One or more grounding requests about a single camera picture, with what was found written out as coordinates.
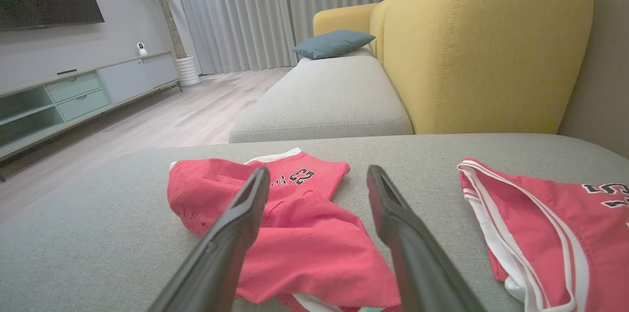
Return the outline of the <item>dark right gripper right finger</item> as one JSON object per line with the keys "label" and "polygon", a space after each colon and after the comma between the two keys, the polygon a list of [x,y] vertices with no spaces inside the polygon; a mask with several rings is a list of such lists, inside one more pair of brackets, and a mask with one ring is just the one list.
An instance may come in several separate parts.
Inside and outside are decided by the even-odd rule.
{"label": "dark right gripper right finger", "polygon": [[405,312],[483,312],[485,308],[416,216],[386,171],[368,168],[373,222],[389,248]]}

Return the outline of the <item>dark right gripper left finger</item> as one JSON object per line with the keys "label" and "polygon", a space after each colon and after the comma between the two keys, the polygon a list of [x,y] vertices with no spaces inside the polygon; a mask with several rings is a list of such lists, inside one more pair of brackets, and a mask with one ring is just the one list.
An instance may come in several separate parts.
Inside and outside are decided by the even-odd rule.
{"label": "dark right gripper left finger", "polygon": [[229,312],[247,250],[260,231],[269,171],[254,169],[149,308],[151,312]]}

